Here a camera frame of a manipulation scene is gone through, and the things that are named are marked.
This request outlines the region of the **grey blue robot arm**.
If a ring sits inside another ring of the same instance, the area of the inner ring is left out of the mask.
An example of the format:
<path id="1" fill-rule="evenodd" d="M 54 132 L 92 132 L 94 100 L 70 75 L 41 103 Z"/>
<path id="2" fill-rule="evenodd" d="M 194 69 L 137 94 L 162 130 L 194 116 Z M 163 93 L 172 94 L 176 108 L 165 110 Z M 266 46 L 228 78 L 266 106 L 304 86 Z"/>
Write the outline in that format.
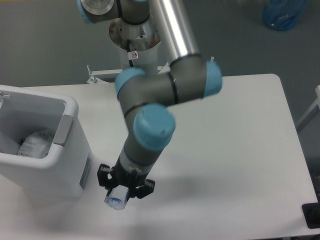
<path id="1" fill-rule="evenodd" d="M 168 107 L 219 93 L 221 70 L 216 62 L 202 59 L 180 0 L 79 0 L 77 5 L 87 23 L 121 20 L 124 27 L 118 35 L 128 53 L 136 39 L 152 39 L 154 32 L 166 46 L 169 72 L 148 75 L 131 65 L 116 77 L 128 136 L 115 166 L 101 164 L 97 171 L 108 196 L 124 186 L 126 199 L 142 199 L 154 191 L 155 182 L 147 175 L 175 131 Z"/>

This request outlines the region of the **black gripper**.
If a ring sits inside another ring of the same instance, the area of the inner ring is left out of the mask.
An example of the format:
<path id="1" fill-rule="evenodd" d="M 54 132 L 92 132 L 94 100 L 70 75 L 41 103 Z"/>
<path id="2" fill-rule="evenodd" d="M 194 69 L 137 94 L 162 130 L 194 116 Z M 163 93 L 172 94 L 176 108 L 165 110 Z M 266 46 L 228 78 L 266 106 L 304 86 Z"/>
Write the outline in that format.
<path id="1" fill-rule="evenodd" d="M 126 171 L 120 162 L 110 168 L 108 165 L 101 163 L 97 171 L 98 184 L 104 187 L 107 194 L 121 185 L 129 188 L 128 197 L 143 199 L 152 194 L 155 189 L 155 181 L 146 179 L 148 174 L 139 175 L 135 170 Z"/>

